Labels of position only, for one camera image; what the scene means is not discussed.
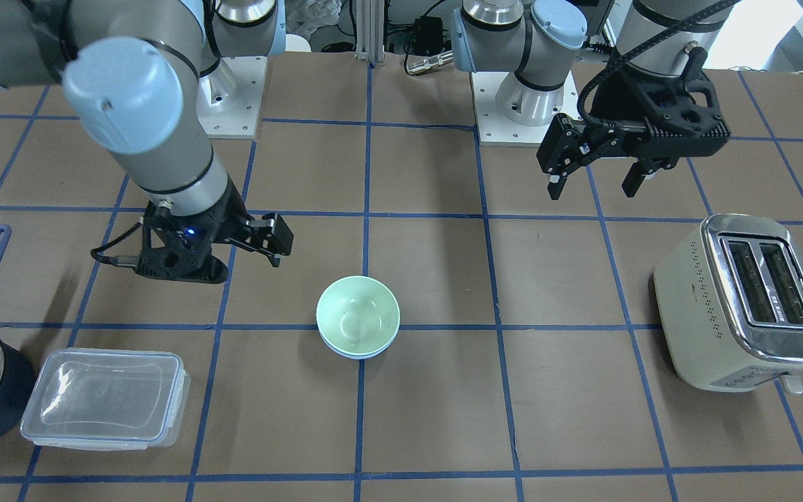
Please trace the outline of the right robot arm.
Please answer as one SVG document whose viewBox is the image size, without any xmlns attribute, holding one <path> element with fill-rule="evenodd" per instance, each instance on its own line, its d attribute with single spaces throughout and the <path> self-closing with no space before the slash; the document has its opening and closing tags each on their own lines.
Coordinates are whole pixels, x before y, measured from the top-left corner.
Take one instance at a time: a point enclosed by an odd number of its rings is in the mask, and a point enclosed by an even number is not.
<svg viewBox="0 0 803 502">
<path fill-rule="evenodd" d="M 148 204 L 138 255 L 101 264 L 219 284 L 216 244 L 278 267 L 293 247 L 281 215 L 249 214 L 199 123 L 199 79 L 232 56 L 286 47 L 283 1 L 0 1 L 0 89 L 59 84 L 87 134 Z"/>
</svg>

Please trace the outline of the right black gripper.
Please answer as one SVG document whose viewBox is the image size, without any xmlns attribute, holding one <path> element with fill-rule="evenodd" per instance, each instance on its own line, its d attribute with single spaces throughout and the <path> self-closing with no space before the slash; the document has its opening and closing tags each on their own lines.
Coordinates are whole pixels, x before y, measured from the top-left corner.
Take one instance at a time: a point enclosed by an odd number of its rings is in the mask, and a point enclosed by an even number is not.
<svg viewBox="0 0 803 502">
<path fill-rule="evenodd" d="M 294 234 L 279 213 L 257 219 L 248 214 L 233 181 L 203 213 L 179 216 L 148 203 L 142 222 L 142 248 L 136 274 L 154 280 L 220 284 L 227 266 L 213 246 L 232 245 L 265 255 L 272 267 L 292 252 Z"/>
</svg>

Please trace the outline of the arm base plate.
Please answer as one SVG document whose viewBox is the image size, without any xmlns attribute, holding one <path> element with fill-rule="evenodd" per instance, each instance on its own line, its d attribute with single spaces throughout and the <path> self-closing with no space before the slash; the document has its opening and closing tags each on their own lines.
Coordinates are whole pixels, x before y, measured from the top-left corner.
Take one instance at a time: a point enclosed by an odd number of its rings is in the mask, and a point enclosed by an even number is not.
<svg viewBox="0 0 803 502">
<path fill-rule="evenodd" d="M 197 116 L 211 139 L 256 139 L 267 70 L 267 57 L 232 57 L 199 79 Z"/>
<path fill-rule="evenodd" d="M 551 91 L 528 88 L 513 73 L 503 71 L 472 73 L 471 84 L 482 145 L 536 147 L 559 112 L 581 118 L 572 73 L 563 86 Z"/>
</svg>

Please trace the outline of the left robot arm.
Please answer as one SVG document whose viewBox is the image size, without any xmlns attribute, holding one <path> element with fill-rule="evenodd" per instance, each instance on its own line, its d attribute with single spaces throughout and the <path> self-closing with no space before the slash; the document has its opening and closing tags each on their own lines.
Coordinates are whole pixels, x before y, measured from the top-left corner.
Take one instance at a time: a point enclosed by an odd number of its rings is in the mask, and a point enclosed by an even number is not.
<svg viewBox="0 0 803 502">
<path fill-rule="evenodd" d="M 560 198 L 573 172 L 606 157 L 631 157 L 622 181 L 633 197 L 644 181 L 682 157 L 708 157 L 732 133 L 716 89 L 704 73 L 708 48 L 732 1 L 634 1 L 606 67 L 576 100 L 576 115 L 556 112 L 536 157 L 547 191 Z M 503 71 L 509 89 L 499 105 L 525 123 L 523 99 L 559 98 L 588 20 L 567 1 L 464 1 L 450 32 L 458 70 Z"/>
</svg>

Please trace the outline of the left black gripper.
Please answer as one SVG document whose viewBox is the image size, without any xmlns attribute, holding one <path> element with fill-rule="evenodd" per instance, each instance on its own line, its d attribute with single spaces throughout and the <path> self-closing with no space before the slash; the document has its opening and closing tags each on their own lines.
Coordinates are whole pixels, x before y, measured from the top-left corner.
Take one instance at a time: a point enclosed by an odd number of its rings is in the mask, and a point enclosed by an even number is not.
<svg viewBox="0 0 803 502">
<path fill-rule="evenodd" d="M 606 157 L 634 159 L 622 191 L 635 197 L 658 169 L 682 157 L 707 157 L 732 137 L 716 89 L 705 75 L 707 51 L 695 43 L 681 51 L 685 66 L 667 77 L 637 69 L 618 51 L 580 92 L 576 116 L 560 112 L 537 152 L 548 175 L 549 197 L 560 200 L 567 177 Z"/>
</svg>

